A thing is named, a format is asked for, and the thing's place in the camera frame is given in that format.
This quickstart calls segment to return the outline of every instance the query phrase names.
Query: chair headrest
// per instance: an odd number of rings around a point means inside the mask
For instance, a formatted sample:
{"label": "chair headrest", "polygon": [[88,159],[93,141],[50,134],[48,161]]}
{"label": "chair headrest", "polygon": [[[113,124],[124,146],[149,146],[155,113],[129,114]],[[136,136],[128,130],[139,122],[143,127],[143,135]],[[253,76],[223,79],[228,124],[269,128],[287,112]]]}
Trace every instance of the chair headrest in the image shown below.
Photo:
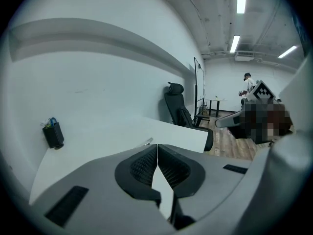
{"label": "chair headrest", "polygon": [[168,89],[168,92],[170,94],[181,94],[184,91],[184,87],[181,84],[174,84],[174,83],[170,83],[170,88]]}

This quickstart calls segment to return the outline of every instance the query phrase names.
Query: person wearing black cap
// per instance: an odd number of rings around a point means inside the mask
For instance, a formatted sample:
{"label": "person wearing black cap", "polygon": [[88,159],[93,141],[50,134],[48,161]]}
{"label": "person wearing black cap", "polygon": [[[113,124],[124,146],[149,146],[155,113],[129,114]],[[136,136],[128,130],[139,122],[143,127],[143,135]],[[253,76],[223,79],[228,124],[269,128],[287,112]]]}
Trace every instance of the person wearing black cap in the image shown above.
{"label": "person wearing black cap", "polygon": [[239,96],[247,97],[249,93],[254,89],[255,86],[256,86],[256,83],[251,78],[251,74],[249,72],[246,73],[245,78],[244,78],[243,90],[239,92]]}

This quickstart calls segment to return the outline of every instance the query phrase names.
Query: white shirt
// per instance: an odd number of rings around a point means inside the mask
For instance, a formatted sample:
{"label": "white shirt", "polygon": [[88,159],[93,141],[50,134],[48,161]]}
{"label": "white shirt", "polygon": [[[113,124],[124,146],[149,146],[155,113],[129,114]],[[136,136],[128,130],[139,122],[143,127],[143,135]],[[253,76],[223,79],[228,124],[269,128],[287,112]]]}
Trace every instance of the white shirt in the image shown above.
{"label": "white shirt", "polygon": [[251,77],[244,81],[243,91],[246,91],[247,94],[243,95],[243,97],[247,97],[249,95],[249,93],[252,91],[253,86],[256,86],[256,82],[254,82]]}

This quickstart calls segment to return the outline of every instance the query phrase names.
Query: ceiling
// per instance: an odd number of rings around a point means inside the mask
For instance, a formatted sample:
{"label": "ceiling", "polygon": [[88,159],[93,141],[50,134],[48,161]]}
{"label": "ceiling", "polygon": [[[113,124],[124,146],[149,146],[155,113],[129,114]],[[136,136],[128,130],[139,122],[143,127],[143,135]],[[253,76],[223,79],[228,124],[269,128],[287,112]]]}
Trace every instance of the ceiling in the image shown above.
{"label": "ceiling", "polygon": [[[204,60],[231,57],[234,35],[237,50],[254,53],[254,62],[297,69],[304,59],[299,35],[284,0],[246,0],[246,11],[237,14],[236,0],[167,0],[194,36]],[[277,57],[292,45],[298,48]]]}

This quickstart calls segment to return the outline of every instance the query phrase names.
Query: table leg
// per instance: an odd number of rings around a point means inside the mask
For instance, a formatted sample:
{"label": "table leg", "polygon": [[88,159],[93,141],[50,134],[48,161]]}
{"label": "table leg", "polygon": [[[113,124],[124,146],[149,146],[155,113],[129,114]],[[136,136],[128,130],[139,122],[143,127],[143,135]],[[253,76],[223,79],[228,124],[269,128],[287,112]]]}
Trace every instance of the table leg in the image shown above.
{"label": "table leg", "polygon": [[210,100],[209,115],[211,115],[211,106],[212,106],[212,100]]}
{"label": "table leg", "polygon": [[219,109],[220,109],[220,102],[217,101],[217,107],[216,107],[216,117],[219,117]]}

